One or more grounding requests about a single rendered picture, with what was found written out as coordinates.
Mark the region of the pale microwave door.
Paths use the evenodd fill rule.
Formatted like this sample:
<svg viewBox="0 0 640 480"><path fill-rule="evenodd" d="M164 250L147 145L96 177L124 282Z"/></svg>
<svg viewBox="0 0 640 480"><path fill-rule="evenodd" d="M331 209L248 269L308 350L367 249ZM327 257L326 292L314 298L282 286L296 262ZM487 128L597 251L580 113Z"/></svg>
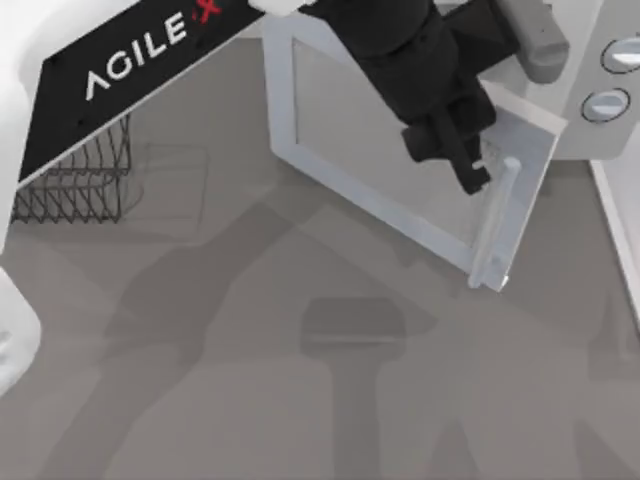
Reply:
<svg viewBox="0 0 640 480"><path fill-rule="evenodd" d="M468 195L446 161L411 160L401 123L323 22L269 16L261 28L273 152L467 277L497 163L521 162L481 285L502 290L565 121L486 83L497 109L481 142L491 181Z"/></svg>

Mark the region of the pale microwave oven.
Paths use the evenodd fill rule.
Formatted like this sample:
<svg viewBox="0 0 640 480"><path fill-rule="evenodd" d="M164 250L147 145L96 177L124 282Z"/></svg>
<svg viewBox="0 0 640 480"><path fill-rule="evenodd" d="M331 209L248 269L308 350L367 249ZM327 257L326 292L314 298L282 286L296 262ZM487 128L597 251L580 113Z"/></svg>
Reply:
<svg viewBox="0 0 640 480"><path fill-rule="evenodd" d="M535 107L563 119L554 156L558 160L609 160L618 157L640 123L640 69L623 75L605 71L600 56L612 40L640 35L640 0L497 0L520 44L525 30L561 30L570 44L568 61L557 81L530 81L518 54L482 74ZM581 115L585 98L613 88L626 90L629 109L602 124Z"/></svg>

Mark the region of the pale microwave door handle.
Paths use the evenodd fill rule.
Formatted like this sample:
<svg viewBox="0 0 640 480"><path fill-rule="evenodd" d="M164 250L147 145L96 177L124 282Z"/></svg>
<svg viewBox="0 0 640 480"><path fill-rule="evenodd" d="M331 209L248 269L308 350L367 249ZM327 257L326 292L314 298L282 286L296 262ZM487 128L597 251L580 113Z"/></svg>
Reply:
<svg viewBox="0 0 640 480"><path fill-rule="evenodd" d="M471 269L467 282L472 289L482 285L486 270L491 264L495 242L520 171L521 162L514 157L505 157L497 163L497 175L489 185L481 224L473 243Z"/></svg>

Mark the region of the grey microwave knob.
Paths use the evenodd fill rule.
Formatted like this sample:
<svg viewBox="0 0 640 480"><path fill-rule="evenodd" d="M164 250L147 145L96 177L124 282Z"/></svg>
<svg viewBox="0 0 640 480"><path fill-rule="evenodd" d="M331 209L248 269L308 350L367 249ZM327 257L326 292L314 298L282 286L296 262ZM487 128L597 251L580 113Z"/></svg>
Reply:
<svg viewBox="0 0 640 480"><path fill-rule="evenodd" d="M607 123L622 116L630 105L630 94L624 89L593 92L583 101L581 115L591 123Z"/></svg>
<svg viewBox="0 0 640 480"><path fill-rule="evenodd" d="M613 74L623 75L640 69L640 35L610 41L600 56L602 68Z"/></svg>

